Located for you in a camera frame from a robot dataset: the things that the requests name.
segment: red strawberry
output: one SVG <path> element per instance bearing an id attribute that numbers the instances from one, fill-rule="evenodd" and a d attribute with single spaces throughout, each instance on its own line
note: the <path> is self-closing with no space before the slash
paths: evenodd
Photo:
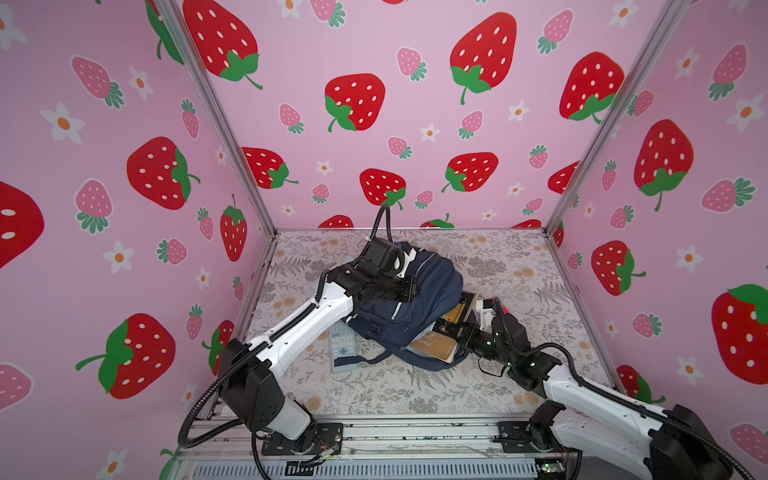
<path id="1" fill-rule="evenodd" d="M 547 153 L 547 148 L 544 145 L 536 145 L 536 147 L 531 149 L 529 155 L 531 155 L 531 157 L 528 159 L 528 164 L 536 170 L 544 168 L 547 160 L 549 160 L 549 153 Z"/>
<path id="2" fill-rule="evenodd" d="M 341 28 L 344 25 L 346 12 L 341 2 L 336 0 L 310 0 L 315 16 L 321 22 L 328 22 L 331 28 Z"/>
<path id="3" fill-rule="evenodd" d="M 190 137 L 197 138 L 197 133 L 200 131 L 200 122 L 197 121 L 197 117 L 195 116 L 196 111 L 194 110 L 192 102 L 189 98 L 182 100 L 181 110 L 183 110 L 181 112 L 181 121 L 187 128 Z"/>
<path id="4" fill-rule="evenodd" d="M 301 115 L 295 108 L 288 104 L 280 105 L 280 121 L 288 127 L 288 131 L 295 135 L 304 132 L 304 124 L 301 123 Z"/>
<path id="5" fill-rule="evenodd" d="M 742 423 L 730 430 L 730 439 L 750 457 L 768 465 L 768 432 L 749 423 Z"/>
<path id="6" fill-rule="evenodd" d="M 573 252 L 568 258 L 568 266 L 573 270 L 576 270 L 581 266 L 581 252 Z"/>
<path id="7" fill-rule="evenodd" d="M 627 226 L 627 223 L 632 223 L 633 218 L 634 209 L 632 206 L 624 205 L 624 208 L 619 207 L 615 210 L 614 214 L 611 215 L 611 219 L 608 221 L 608 223 L 613 228 L 622 229 Z"/>
<path id="8" fill-rule="evenodd" d="M 0 362 L 0 412 L 26 399 L 34 385 L 27 372 L 13 363 Z"/>
<path id="9" fill-rule="evenodd" d="M 600 245 L 592 252 L 592 270 L 608 293 L 619 296 L 629 290 L 633 276 L 645 276 L 634 272 L 634 257 L 624 242 L 613 240 Z"/>
<path id="10" fill-rule="evenodd" d="M 214 219 L 208 215 L 208 209 L 200 207 L 197 211 L 197 221 L 200 222 L 200 233 L 205 240 L 214 238 Z"/>
<path id="11" fill-rule="evenodd" d="M 128 399 L 146 389 L 170 368 L 176 356 L 176 342 L 153 317 L 136 313 L 112 331 L 107 338 L 107 352 L 79 362 L 82 369 L 97 359 L 104 359 L 98 380 L 106 393 L 116 399 Z"/>
<path id="12" fill-rule="evenodd" d="M 221 325 L 216 328 L 213 336 L 210 338 L 210 346 L 206 345 L 205 340 L 203 340 L 203 348 L 210 350 L 210 353 L 208 354 L 208 366 L 214 375 L 219 374 L 221 350 L 223 350 L 224 346 L 230 342 L 234 330 L 235 325 L 229 320 L 224 320 Z"/>
<path id="13" fill-rule="evenodd" d="M 616 162 L 611 158 L 607 164 L 605 164 L 605 171 L 603 172 L 603 192 L 607 192 L 614 186 L 616 181 Z"/>
<path id="14" fill-rule="evenodd" d="M 630 117 L 640 117 L 654 103 L 654 94 L 651 91 L 643 90 L 639 95 L 632 98 L 632 102 L 627 109 L 627 115 Z"/>
<path id="15" fill-rule="evenodd" d="M 0 181 L 0 268 L 31 247 L 44 227 L 35 201 Z"/>
<path id="16" fill-rule="evenodd" d="M 422 223 L 422 228 L 453 228 L 453 223 L 448 223 L 448 218 L 451 214 L 445 214 L 445 220 L 430 220 L 429 222 Z"/>
<path id="17" fill-rule="evenodd" d="M 166 137 L 140 146 L 128 157 L 126 169 L 134 190 L 168 210 L 178 210 L 189 200 L 190 178 L 200 183 L 187 172 L 187 159 Z"/>
<path id="18" fill-rule="evenodd" d="M 445 170 L 445 179 L 449 182 L 441 192 L 449 186 L 457 192 L 472 192 L 483 185 L 493 175 L 498 167 L 498 157 L 490 152 L 478 154 L 463 154 L 453 157 Z"/>
<path id="19" fill-rule="evenodd" d="M 518 223 L 512 228 L 516 230 L 524 230 L 528 228 L 541 228 L 541 220 L 533 220 L 533 219 L 526 220 L 525 222 Z"/>
<path id="20" fill-rule="evenodd" d="M 221 240 L 224 242 L 224 249 L 227 256 L 233 262 L 240 259 L 245 248 L 245 239 L 248 236 L 248 224 L 245 221 L 243 211 L 237 208 L 235 196 L 232 195 L 232 205 L 224 209 L 219 222 L 221 231 Z"/>
<path id="21" fill-rule="evenodd" d="M 713 84 L 710 85 L 710 100 L 718 101 L 725 98 L 733 89 L 733 83 L 741 78 L 746 70 L 746 46 L 735 45 L 725 58 L 717 64 L 712 73 Z"/>
<path id="22" fill-rule="evenodd" d="M 658 400 L 653 400 L 648 383 L 637 373 L 637 370 L 629 365 L 620 366 L 616 369 L 616 373 L 619 374 L 619 380 L 621 380 L 621 385 L 627 390 L 627 395 L 633 399 L 646 403 L 664 403 L 667 401 L 664 396 Z"/>
<path id="23" fill-rule="evenodd" d="M 649 197 L 659 196 L 654 211 L 661 208 L 665 191 L 674 190 L 694 163 L 694 147 L 672 121 L 656 122 L 643 140 L 634 165 L 634 184 Z"/>
<path id="24" fill-rule="evenodd" d="M 558 47 L 558 43 L 565 40 L 571 31 L 574 21 L 573 10 L 563 10 L 544 26 L 544 36 L 538 39 L 538 53 L 549 55 Z"/>
<path id="25" fill-rule="evenodd" d="M 328 191 L 328 186 L 325 184 L 318 184 L 316 187 L 312 189 L 312 200 L 315 201 L 316 204 L 324 204 L 328 201 L 328 197 L 330 197 L 330 192 Z"/>
<path id="26" fill-rule="evenodd" d="M 568 165 L 566 168 L 556 171 L 547 182 L 547 187 L 556 194 L 562 195 L 565 192 L 565 188 L 568 183 L 571 182 L 571 178 L 574 176 L 574 172 L 578 167 L 578 162 Z"/>
<path id="27" fill-rule="evenodd" d="M 560 115 L 568 120 L 584 120 L 611 106 L 624 81 L 624 71 L 605 53 L 593 51 L 578 61 L 568 77 L 560 98 Z"/>
<path id="28" fill-rule="evenodd" d="M 754 198 L 757 187 L 751 180 L 738 178 L 735 182 L 726 178 L 717 182 L 701 198 L 701 206 L 707 210 L 724 214 L 733 207 L 743 207 Z"/>
<path id="29" fill-rule="evenodd" d="M 400 48 L 397 51 L 397 65 L 400 73 L 410 77 L 411 81 L 421 81 L 427 76 L 427 64 L 422 61 L 422 54 L 412 48 Z"/>
<path id="30" fill-rule="evenodd" d="M 403 160 L 410 158 L 413 154 L 413 150 L 408 146 L 408 142 L 402 138 L 390 137 L 386 143 L 389 146 L 389 153 L 397 155 Z"/>
<path id="31" fill-rule="evenodd" d="M 653 313 L 649 313 L 648 315 L 641 313 L 634 317 L 634 320 L 632 320 L 632 328 L 635 332 L 640 333 L 641 336 L 647 339 L 661 335 L 661 322 L 659 321 L 659 317 L 654 316 Z"/>
<path id="32" fill-rule="evenodd" d="M 200 330 L 203 328 L 203 307 L 196 303 L 190 308 L 189 318 L 187 319 L 187 337 L 193 342 Z"/>
<path id="33" fill-rule="evenodd" d="M 402 210 L 400 200 L 406 195 L 406 181 L 399 175 L 369 168 L 360 174 L 360 187 L 370 203 L 376 206 L 398 204 Z"/>
<path id="34" fill-rule="evenodd" d="M 712 328 L 725 366 L 749 383 L 768 383 L 768 290 L 742 285 L 717 297 Z"/>
<path id="35" fill-rule="evenodd" d="M 288 180 L 288 165 L 275 152 L 264 148 L 243 147 L 243 153 L 259 187 L 270 189 L 282 187 L 285 182 L 299 183 Z"/>
<path id="36" fill-rule="evenodd" d="M 184 0 L 184 21 L 205 68 L 217 77 L 243 77 L 262 90 L 248 74 L 259 67 L 259 47 L 247 26 L 214 0 Z"/>
<path id="37" fill-rule="evenodd" d="M 512 65 L 518 24 L 515 17 L 499 12 L 486 18 L 458 41 L 451 52 L 453 81 L 464 95 L 491 90 L 504 80 Z"/>
<path id="38" fill-rule="evenodd" d="M 235 298 L 242 301 L 243 289 L 245 289 L 245 286 L 243 285 L 243 280 L 239 276 L 235 276 L 234 280 L 232 280 L 232 288 L 235 289 Z"/>
<path id="39" fill-rule="evenodd" d="M 107 217 L 112 215 L 112 200 L 100 181 L 86 180 L 74 196 L 74 205 L 80 210 L 77 218 L 83 230 L 95 235 L 97 230 L 101 233 L 109 227 Z"/>
<path id="40" fill-rule="evenodd" d="M 122 108 L 125 101 L 123 101 L 120 85 L 115 81 L 110 81 L 109 74 L 104 67 L 79 55 L 74 55 L 71 63 L 72 71 L 93 98 L 103 100 L 108 107 L 115 110 Z"/>
<path id="41" fill-rule="evenodd" d="M 322 222 L 317 228 L 354 228 L 352 221 L 345 215 L 335 215 Z"/>
<path id="42" fill-rule="evenodd" d="M 326 110 L 333 124 L 346 130 L 368 130 L 376 122 L 384 102 L 385 88 L 379 77 L 370 73 L 336 77 L 326 85 Z"/>

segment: pink wall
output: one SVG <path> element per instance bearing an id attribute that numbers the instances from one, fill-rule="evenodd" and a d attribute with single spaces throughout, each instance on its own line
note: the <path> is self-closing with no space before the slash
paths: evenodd
<path id="1" fill-rule="evenodd" d="M 339 215 L 349 219 L 332 224 L 363 227 L 386 199 L 403 207 L 394 216 L 399 227 L 446 214 L 457 227 L 546 223 L 573 172 L 569 166 L 597 127 L 591 116 L 568 117 L 586 103 L 582 95 L 603 99 L 616 92 L 664 3 L 509 8 L 471 0 L 293 0 L 288 8 L 272 1 L 177 1 L 281 228 L 315 228 Z M 237 53 L 232 58 L 230 50 Z M 474 65 L 483 70 L 479 78 L 463 70 Z M 461 104 L 464 86 L 470 90 Z M 593 102 L 584 111 L 611 100 Z M 538 145 L 546 151 L 532 154 Z M 480 168 L 468 167 L 473 158 Z M 466 191 L 449 185 L 449 166 L 453 174 L 468 169 L 469 178 L 452 178 Z"/>
<path id="2" fill-rule="evenodd" d="M 0 476 L 158 478 L 187 393 L 214 378 L 201 342 L 237 321 L 233 279 L 248 291 L 266 237 L 187 70 L 157 58 L 143 1 L 11 1 L 0 19 Z M 176 149 L 200 178 L 188 201 Z M 247 223 L 237 261 L 220 234 L 231 194 Z"/>
<path id="3" fill-rule="evenodd" d="M 689 8 L 559 250 L 614 367 L 647 383 L 630 394 L 693 409 L 756 478 L 768 475 L 767 19 L 765 2 Z M 629 276 L 628 253 L 645 276 Z"/>

